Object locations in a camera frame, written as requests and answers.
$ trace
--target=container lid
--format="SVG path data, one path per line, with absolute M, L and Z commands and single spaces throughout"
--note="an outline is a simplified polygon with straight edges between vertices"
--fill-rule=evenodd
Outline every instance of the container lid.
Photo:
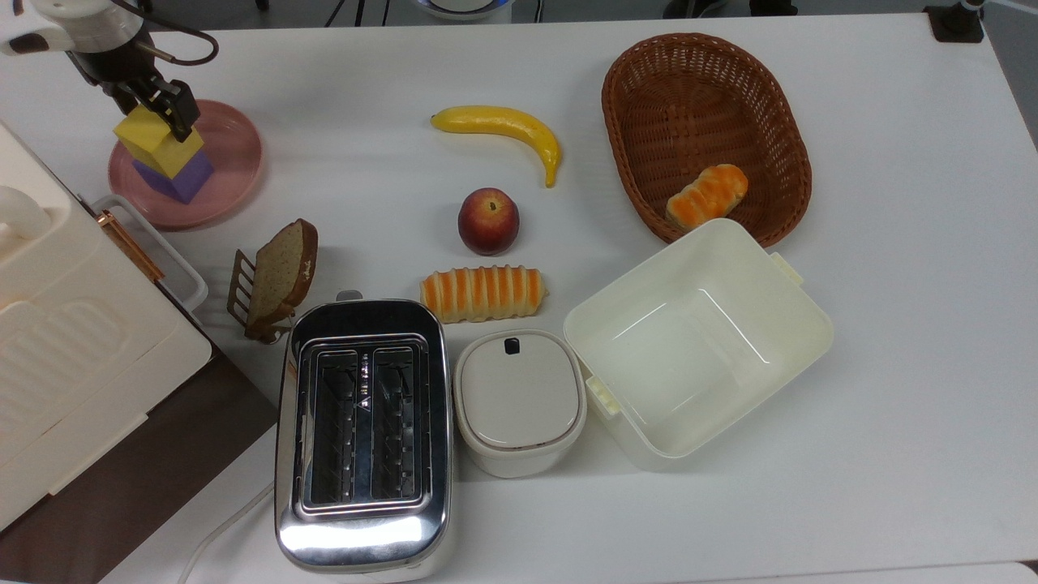
M 583 410 L 578 376 L 572 353 L 547 333 L 511 331 L 475 341 L 456 373 L 463 437 L 491 451 L 575 439 Z

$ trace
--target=toy block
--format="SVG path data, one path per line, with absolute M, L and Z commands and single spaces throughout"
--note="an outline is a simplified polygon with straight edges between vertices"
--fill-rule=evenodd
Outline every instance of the toy block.
M 147 186 L 185 204 L 191 202 L 191 199 L 198 194 L 202 185 L 213 174 L 213 164 L 203 150 L 198 150 L 192 156 L 191 160 L 188 160 L 184 168 L 172 178 L 163 175 L 139 160 L 133 161 L 133 167 L 137 169 Z
M 135 160 L 167 178 L 175 176 L 202 146 L 197 130 L 179 142 L 159 114 L 142 105 L 134 108 L 114 132 Z

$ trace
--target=red apple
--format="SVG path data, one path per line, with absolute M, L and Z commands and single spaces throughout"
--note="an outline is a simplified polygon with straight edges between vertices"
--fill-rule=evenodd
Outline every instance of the red apple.
M 458 233 L 469 249 L 496 255 L 519 233 L 519 207 L 496 188 L 481 188 L 465 197 L 458 212 Z

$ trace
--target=bread roll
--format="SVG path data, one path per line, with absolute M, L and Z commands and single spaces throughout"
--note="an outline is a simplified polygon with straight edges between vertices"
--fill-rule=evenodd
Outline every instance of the bread roll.
M 749 179 L 733 164 L 707 166 L 666 201 L 666 217 L 684 231 L 728 215 L 746 195 Z
M 547 295 L 541 272 L 523 266 L 433 272 L 421 282 L 421 304 L 443 324 L 529 316 Z

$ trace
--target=wicker basket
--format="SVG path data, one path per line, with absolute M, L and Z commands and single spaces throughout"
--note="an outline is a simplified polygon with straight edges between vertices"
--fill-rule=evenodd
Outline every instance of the wicker basket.
M 808 208 L 811 165 L 786 96 L 727 40 L 674 33 L 638 43 L 605 76 L 602 110 L 624 189 L 667 243 L 684 234 L 666 219 L 667 199 L 714 164 L 735 164 L 749 178 L 729 218 L 762 246 Z

